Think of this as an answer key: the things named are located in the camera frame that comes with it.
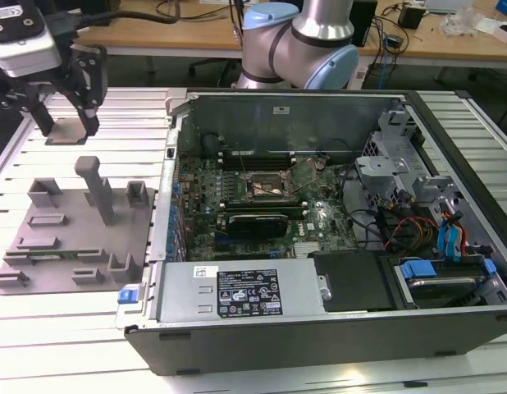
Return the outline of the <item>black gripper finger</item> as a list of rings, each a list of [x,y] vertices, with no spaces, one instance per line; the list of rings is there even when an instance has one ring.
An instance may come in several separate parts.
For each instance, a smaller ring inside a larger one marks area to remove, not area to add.
[[[74,45],[71,70],[75,78],[72,88],[74,102],[84,126],[84,138],[96,134],[99,128],[97,111],[107,95],[107,50],[104,46]]]
[[[3,97],[6,108],[14,108],[24,117],[32,118],[42,135],[49,136],[55,122],[41,99],[39,86],[7,83]]]

